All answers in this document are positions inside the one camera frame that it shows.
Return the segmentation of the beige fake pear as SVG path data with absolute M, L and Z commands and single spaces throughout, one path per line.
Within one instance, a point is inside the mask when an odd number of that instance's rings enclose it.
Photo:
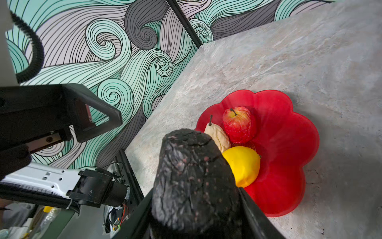
M 210 115 L 210 121 L 207 123 L 204 133 L 208 134 L 217 145 L 221 153 L 231 148 L 231 143 L 227 134 L 217 124 L 212 123 L 213 115 Z

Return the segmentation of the dark fake avocado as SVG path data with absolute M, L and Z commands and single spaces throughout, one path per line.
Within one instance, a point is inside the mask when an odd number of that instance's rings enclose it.
M 183 128 L 164 136 L 151 215 L 154 239 L 242 238 L 234 175 L 209 135 Z

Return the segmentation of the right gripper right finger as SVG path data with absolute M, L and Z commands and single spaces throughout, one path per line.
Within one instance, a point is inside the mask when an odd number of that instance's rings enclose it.
M 244 188 L 238 188 L 243 212 L 243 239 L 285 239 L 251 199 Z

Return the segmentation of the yellow fake lemon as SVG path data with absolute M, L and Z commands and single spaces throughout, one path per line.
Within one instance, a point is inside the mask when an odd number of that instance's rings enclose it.
M 231 167 L 237 187 L 245 188 L 256 180 L 260 171 L 261 156 L 255 150 L 235 146 L 222 155 Z

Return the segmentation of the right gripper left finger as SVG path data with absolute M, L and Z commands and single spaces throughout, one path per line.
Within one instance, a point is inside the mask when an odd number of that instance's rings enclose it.
M 141 201 L 131 217 L 123 223 L 113 239 L 150 239 L 151 204 L 153 189 Z

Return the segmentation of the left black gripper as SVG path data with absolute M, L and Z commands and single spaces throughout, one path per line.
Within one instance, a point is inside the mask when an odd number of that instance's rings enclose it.
M 72 138 L 86 142 L 122 125 L 121 112 L 80 84 L 1 88 L 1 179 L 39 150 Z

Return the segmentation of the red fake apple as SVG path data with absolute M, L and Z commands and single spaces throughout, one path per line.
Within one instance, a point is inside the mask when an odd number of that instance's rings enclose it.
M 224 131 L 233 143 L 247 143 L 257 133 L 257 122 L 246 107 L 226 109 L 222 115 Z

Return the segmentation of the red flower-shaped fruit bowl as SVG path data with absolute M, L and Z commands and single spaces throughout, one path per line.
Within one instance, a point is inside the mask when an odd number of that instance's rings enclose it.
M 240 106 L 248 108 L 257 123 L 255 137 L 245 146 L 262 157 L 257 179 L 245 190 L 267 217 L 286 215 L 304 197 L 303 167 L 317 154 L 319 133 L 307 117 L 294 112 L 289 96 L 277 90 L 235 91 L 206 108 L 196 130 L 204 131 L 209 121 L 223 126 L 224 111 Z

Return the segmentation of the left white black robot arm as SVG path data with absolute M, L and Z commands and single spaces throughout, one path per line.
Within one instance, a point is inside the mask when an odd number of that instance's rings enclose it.
M 31 40 L 32 61 L 1 87 L 1 198 L 68 208 L 119 207 L 128 188 L 113 173 L 64 169 L 32 161 L 32 155 L 75 139 L 84 143 L 122 124 L 121 112 L 81 84 L 24 86 L 42 69 L 41 40 L 19 16 L 4 9 Z

